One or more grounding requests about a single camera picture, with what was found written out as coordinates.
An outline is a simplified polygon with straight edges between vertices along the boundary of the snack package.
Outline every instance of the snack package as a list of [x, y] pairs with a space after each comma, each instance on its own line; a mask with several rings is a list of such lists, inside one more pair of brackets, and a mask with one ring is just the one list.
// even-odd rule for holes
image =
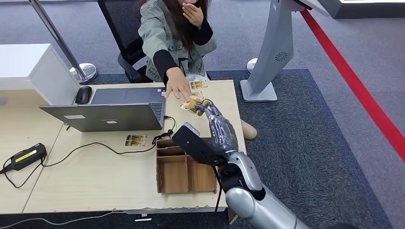
[[208, 107], [208, 105], [210, 104], [210, 101], [204, 99], [204, 98], [200, 98], [198, 96], [195, 95], [191, 95], [191, 101], [190, 102], [184, 102], [181, 107], [183, 110], [186, 111], [190, 111], [193, 114], [196, 114], [198, 116], [201, 116], [204, 114], [204, 112], [200, 109], [197, 109], [195, 106], [196, 105], [200, 105], [200, 106], [204, 106], [204, 107]]
[[205, 82], [205, 81], [191, 81], [190, 85], [191, 85], [191, 89], [199, 89], [199, 88], [208, 87], [207, 82]]
[[145, 146], [146, 135], [128, 135], [125, 146]]
[[202, 95], [203, 94], [203, 92], [192, 92], [191, 93], [191, 95], [195, 95], [195, 96], [197, 96], [197, 97], [199, 97], [199, 98], [204, 98], [204, 96]]

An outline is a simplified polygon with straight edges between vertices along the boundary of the black sleeve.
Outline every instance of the black sleeve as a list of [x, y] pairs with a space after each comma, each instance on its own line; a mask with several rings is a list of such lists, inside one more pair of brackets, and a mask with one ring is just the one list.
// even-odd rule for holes
[[166, 85], [168, 78], [166, 76], [166, 71], [170, 68], [178, 67], [176, 62], [174, 62], [172, 56], [167, 50], [159, 50], [153, 55], [153, 63], [159, 72], [163, 83]]
[[195, 27], [192, 35], [192, 40], [194, 41], [195, 44], [197, 45], [205, 45], [208, 43], [213, 36], [213, 30], [210, 27], [210, 24], [208, 23], [207, 19], [204, 17], [204, 20], [202, 21], [201, 29], [198, 30], [197, 27]]

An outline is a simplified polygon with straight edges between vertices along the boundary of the beige shoe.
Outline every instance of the beige shoe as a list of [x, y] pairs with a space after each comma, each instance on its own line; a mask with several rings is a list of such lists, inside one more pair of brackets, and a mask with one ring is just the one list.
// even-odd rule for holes
[[243, 137], [252, 140], [257, 136], [257, 130], [241, 119]]

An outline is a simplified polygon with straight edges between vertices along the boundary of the computer mouse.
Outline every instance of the computer mouse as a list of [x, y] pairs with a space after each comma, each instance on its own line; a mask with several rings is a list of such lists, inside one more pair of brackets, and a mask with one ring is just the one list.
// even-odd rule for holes
[[77, 104], [86, 104], [89, 102], [91, 97], [91, 87], [83, 86], [79, 89], [76, 95], [76, 103]]

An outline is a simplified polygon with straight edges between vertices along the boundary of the wooden table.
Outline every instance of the wooden table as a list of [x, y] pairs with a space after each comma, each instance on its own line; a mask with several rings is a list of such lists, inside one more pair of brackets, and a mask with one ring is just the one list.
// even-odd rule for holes
[[[0, 100], [7, 100], [0, 105], [1, 167], [12, 155], [39, 142], [50, 152], [63, 123], [38, 108], [47, 103], [34, 90], [0, 90]], [[19, 186], [38, 163], [7, 174]], [[38, 168], [20, 189], [15, 189], [3, 174], [0, 175], [0, 214], [22, 213], [41, 170]]]
[[[92, 85], [98, 88], [163, 87], [162, 83]], [[239, 148], [245, 151], [239, 110], [232, 80], [210, 81], [198, 89], [211, 99], [233, 124]], [[166, 101], [165, 115], [176, 119], [177, 127], [189, 122], [201, 137], [209, 137], [208, 121], [180, 108], [182, 100], [171, 96]], [[164, 130], [173, 122], [164, 122]], [[151, 146], [154, 136], [163, 131], [120, 131], [81, 133], [73, 128], [60, 132], [48, 164], [63, 159], [74, 148], [101, 142], [118, 152], [142, 150]], [[127, 135], [147, 135], [145, 147], [124, 146]], [[116, 155], [102, 146], [82, 148], [64, 162], [44, 168], [24, 209], [24, 213], [125, 210], [137, 213], [213, 211], [217, 194], [157, 193], [156, 150], [145, 153]], [[220, 207], [226, 207], [224, 195]]]

